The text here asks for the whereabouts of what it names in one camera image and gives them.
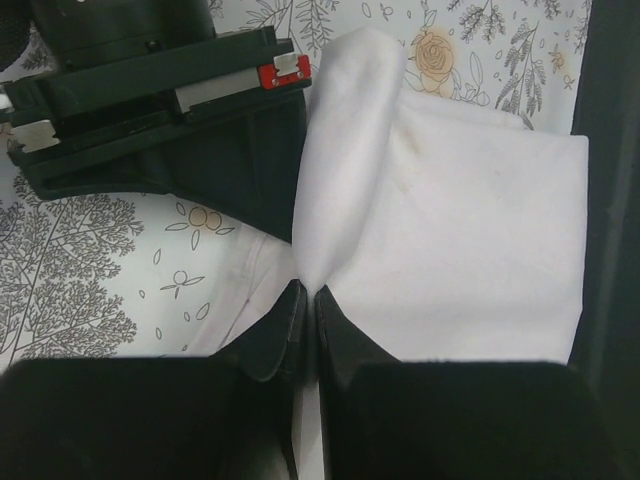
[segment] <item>folded white cloth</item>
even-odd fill
[[[400,94],[405,59],[372,30],[323,53],[296,200],[300,278],[311,294],[328,284],[400,359],[566,362],[582,308],[587,140]],[[317,401],[306,400],[300,475],[316,479]]]

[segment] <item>black round object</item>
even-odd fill
[[[0,72],[9,68],[29,45],[29,4],[6,1],[0,7]]]
[[[206,40],[207,0],[30,0],[36,26],[64,69],[82,69]]]

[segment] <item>yellow flower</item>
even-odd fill
[[[449,78],[453,68],[451,44],[431,32],[419,34],[412,45],[416,46],[416,66],[425,90],[436,92]]]

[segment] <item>floral tablecloth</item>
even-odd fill
[[[590,0],[208,1],[219,32],[273,25],[315,70],[333,38],[381,29],[407,48],[407,88],[570,131]],[[34,34],[0,81],[47,68]],[[262,245],[242,244],[239,222],[172,196],[42,202],[4,147],[0,202],[0,368],[38,356],[211,353],[190,344],[205,325],[221,338],[231,331],[241,305],[225,304],[229,289],[251,283]]]

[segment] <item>patterned fabric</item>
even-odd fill
[[[208,2],[219,32],[273,25],[316,71],[331,39],[381,29],[407,48],[407,88],[570,131],[591,0]],[[49,66],[33,32],[0,81]],[[237,245],[238,222],[171,196],[42,202],[0,156],[0,368],[37,356],[202,353],[189,342],[216,321],[229,257],[255,248]]]

